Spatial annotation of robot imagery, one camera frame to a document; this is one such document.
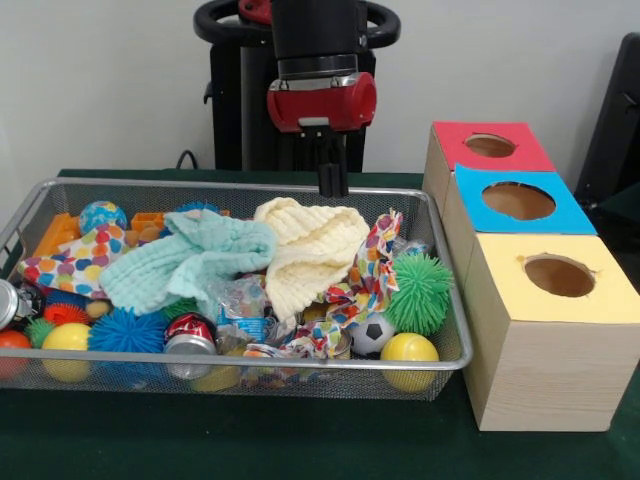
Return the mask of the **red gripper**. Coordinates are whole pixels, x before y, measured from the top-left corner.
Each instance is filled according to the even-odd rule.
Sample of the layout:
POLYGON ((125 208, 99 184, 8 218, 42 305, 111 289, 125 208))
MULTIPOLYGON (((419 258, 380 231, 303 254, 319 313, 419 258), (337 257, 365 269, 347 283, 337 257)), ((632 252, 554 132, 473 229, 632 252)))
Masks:
POLYGON ((369 126, 376 111, 376 84, 368 72, 305 80, 274 80, 267 93, 273 124, 283 133, 302 132, 302 166, 318 174, 319 193, 346 196, 344 136, 336 132, 369 126), (308 128, 326 126, 328 128, 308 128))

